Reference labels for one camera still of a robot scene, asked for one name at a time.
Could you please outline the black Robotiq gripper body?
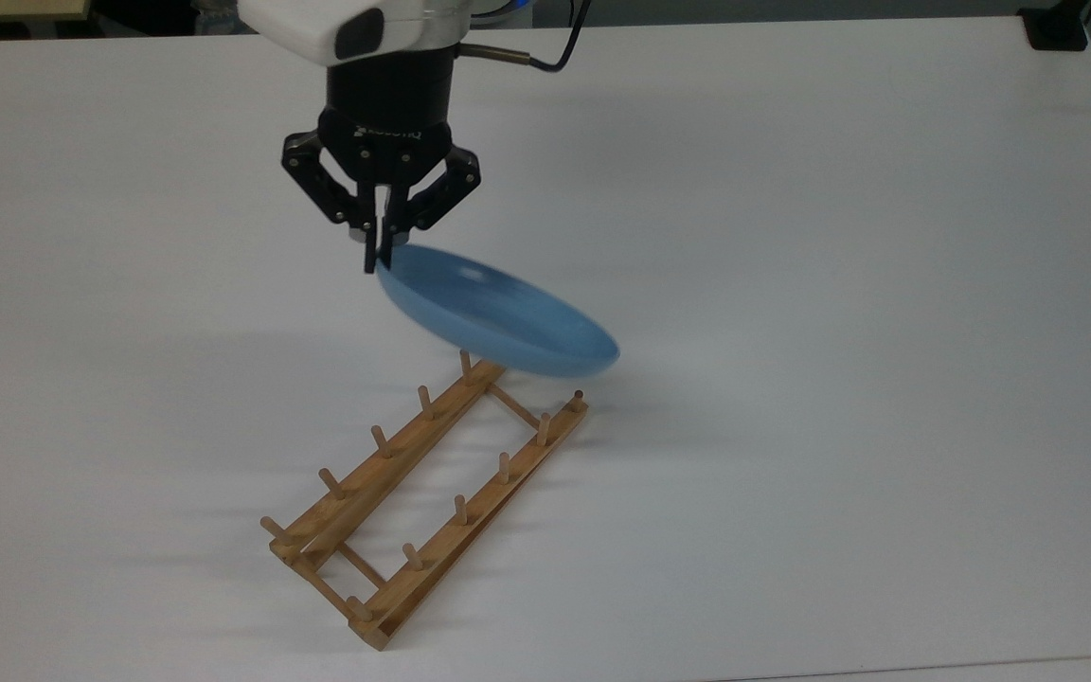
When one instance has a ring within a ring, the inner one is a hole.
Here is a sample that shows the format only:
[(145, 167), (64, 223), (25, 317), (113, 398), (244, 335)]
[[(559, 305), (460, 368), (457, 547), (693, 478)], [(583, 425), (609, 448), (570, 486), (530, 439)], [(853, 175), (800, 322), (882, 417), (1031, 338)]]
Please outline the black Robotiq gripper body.
[(452, 149), (453, 47), (329, 65), (319, 137), (359, 183), (409, 189)]

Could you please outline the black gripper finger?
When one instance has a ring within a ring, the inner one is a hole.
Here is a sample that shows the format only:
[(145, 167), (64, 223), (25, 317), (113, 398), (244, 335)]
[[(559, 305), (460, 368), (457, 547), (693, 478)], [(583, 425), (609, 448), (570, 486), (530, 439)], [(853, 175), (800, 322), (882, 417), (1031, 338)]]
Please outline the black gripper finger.
[(322, 215), (334, 224), (345, 224), (353, 239), (364, 246), (364, 271), (377, 268), (376, 188), (359, 183), (351, 193), (322, 164), (324, 144), (315, 131), (286, 135), (281, 143), (281, 168), (311, 199)]
[(410, 195), (410, 187), (393, 186), (381, 227), (381, 265), (388, 268), (395, 246), (403, 246), (411, 230), (427, 230), (481, 183), (479, 158), (471, 151), (452, 148), (443, 158), (443, 174), (437, 181)]

